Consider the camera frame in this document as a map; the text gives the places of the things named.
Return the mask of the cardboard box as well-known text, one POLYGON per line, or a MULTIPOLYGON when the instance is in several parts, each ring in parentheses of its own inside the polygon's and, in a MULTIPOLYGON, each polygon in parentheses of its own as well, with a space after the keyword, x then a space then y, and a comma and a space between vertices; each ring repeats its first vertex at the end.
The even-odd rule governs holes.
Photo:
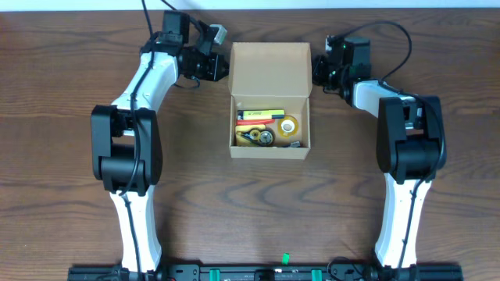
POLYGON ((304 160, 311 148, 309 97, 312 91, 311 51, 308 43, 234 43, 230 56, 230 132, 232 158, 269 158, 304 160), (270 130, 275 141, 270 147, 236 145, 234 129, 239 110, 283 109, 299 123, 292 137, 278 134, 278 121, 253 125, 270 130), (300 141, 300 148, 283 148, 300 141))

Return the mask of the red stapler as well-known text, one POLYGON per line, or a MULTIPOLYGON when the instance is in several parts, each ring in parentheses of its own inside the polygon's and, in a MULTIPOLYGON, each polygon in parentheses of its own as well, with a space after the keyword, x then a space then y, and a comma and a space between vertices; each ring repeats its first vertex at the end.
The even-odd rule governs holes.
POLYGON ((236 126, 266 125, 266 124, 272 124, 274 122, 275 119, 237 120, 236 126))

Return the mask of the clear tape roll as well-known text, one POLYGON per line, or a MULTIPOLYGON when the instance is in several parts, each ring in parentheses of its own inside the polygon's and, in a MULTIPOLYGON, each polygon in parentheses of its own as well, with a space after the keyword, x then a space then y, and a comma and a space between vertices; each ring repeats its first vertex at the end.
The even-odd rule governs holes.
POLYGON ((292 137, 298 133, 298 120, 294 116, 285 116, 278 121, 277 129, 281 137, 292 137))

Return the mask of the yellow highlighter pen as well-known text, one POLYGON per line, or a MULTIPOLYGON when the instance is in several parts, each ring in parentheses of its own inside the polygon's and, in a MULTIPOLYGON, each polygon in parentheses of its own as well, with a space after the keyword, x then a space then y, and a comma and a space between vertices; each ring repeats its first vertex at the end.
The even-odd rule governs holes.
POLYGON ((283 119, 284 117, 283 109, 239 110, 237 112, 237 120, 283 119))

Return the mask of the small blue staples box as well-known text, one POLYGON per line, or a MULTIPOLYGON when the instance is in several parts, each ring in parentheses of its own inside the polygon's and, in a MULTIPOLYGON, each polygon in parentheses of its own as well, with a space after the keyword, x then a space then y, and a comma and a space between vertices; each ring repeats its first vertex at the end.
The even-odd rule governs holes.
POLYGON ((283 146, 283 148, 300 148, 302 145, 300 143, 300 141, 294 141, 294 142, 291 142, 290 144, 286 144, 283 146))

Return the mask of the yellow sticky note pad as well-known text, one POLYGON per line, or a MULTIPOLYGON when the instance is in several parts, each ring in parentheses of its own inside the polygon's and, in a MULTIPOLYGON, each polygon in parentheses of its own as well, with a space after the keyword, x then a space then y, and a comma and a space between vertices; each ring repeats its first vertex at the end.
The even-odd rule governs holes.
POLYGON ((251 147, 253 143, 242 136, 243 133, 248 133, 254 128, 253 125, 240 125, 236 126, 234 129, 236 145, 241 147, 251 147))

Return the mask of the yellow black correction tape dispenser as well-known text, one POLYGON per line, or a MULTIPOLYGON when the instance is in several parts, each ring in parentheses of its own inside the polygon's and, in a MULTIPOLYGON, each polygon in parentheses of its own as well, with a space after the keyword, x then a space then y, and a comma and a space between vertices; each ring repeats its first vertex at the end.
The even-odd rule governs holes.
POLYGON ((274 134, 270 130, 252 129, 242 136, 253 143, 252 147, 270 147, 275 141, 274 134))

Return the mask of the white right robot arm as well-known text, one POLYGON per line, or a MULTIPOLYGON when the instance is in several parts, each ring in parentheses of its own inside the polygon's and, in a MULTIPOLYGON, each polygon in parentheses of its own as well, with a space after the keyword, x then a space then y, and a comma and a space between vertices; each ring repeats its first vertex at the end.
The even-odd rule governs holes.
POLYGON ((415 265, 423 202, 446 158, 439 98, 410 94, 370 77, 368 62, 352 65, 328 55, 313 60, 312 81, 377 118, 376 157, 386 195, 375 255, 391 269, 415 265))

